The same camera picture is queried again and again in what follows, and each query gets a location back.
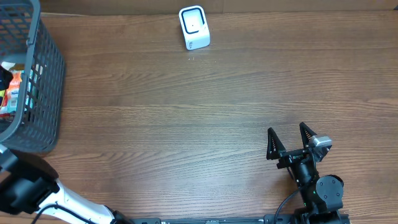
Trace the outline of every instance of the wall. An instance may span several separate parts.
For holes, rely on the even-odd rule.
[[[392,10],[398,0],[41,0],[42,11],[62,14],[176,14],[201,5],[206,13]]]

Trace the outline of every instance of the basket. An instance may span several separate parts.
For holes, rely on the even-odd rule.
[[[24,64],[12,121],[0,121],[0,144],[49,152],[58,139],[65,61],[40,19],[38,0],[0,0],[0,63]]]

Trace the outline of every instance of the gray plastic basket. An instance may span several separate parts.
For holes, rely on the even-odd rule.
[[[0,63],[25,64],[14,120],[0,121],[0,143],[49,152],[58,139],[65,61],[40,19],[38,0],[0,0],[0,22]]]

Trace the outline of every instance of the basket handle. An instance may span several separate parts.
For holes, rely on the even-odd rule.
[[[39,0],[30,0],[33,6],[32,22],[30,23],[29,37],[26,40],[26,45],[31,46],[36,42],[37,28],[40,22],[41,6]]]

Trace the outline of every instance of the wooden table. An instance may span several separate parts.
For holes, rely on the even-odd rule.
[[[274,213],[296,186],[266,131],[296,149],[304,121],[334,140],[317,167],[352,223],[398,222],[397,11],[209,14],[191,52],[176,15],[44,21],[68,64],[46,160],[82,196],[131,217]]]

